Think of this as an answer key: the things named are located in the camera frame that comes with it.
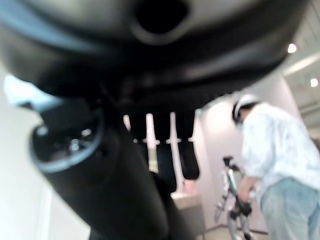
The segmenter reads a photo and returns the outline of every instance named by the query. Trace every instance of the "wall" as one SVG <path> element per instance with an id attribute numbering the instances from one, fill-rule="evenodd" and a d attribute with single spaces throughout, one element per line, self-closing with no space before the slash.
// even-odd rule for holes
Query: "wall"
<path id="1" fill-rule="evenodd" d="M 28 158 L 27 141 L 38 116 L 7 104 L 0 65 L 0 239 L 40 240 L 44 179 Z"/>
<path id="2" fill-rule="evenodd" d="M 212 104 L 210 108 L 204 110 L 201 116 L 201 124 L 204 130 L 203 136 L 214 181 L 212 183 L 212 187 L 215 190 L 213 205 L 220 201 L 223 194 L 223 179 L 221 176 L 224 168 L 223 156 L 233 155 L 238 164 L 242 165 L 242 136 L 231 120 L 231 112 L 234 99 L 244 93 L 256 94 L 262 100 L 285 109 L 298 118 L 301 117 L 287 82 L 278 74 L 270 75 L 242 92 L 235 93 L 233 96 L 217 100 L 216 104 Z M 226 214 L 221 218 L 221 223 L 227 223 Z M 256 203 L 253 205 L 250 227 L 257 231 L 267 230 Z"/>

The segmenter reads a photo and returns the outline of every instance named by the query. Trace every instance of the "light blue shirt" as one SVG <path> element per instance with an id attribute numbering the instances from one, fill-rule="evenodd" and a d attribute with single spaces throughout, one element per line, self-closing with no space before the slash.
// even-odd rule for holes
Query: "light blue shirt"
<path id="1" fill-rule="evenodd" d="M 267 103 L 256 105 L 243 122 L 245 175 L 258 177 L 257 197 L 284 178 L 320 191 L 320 153 L 304 123 Z"/>

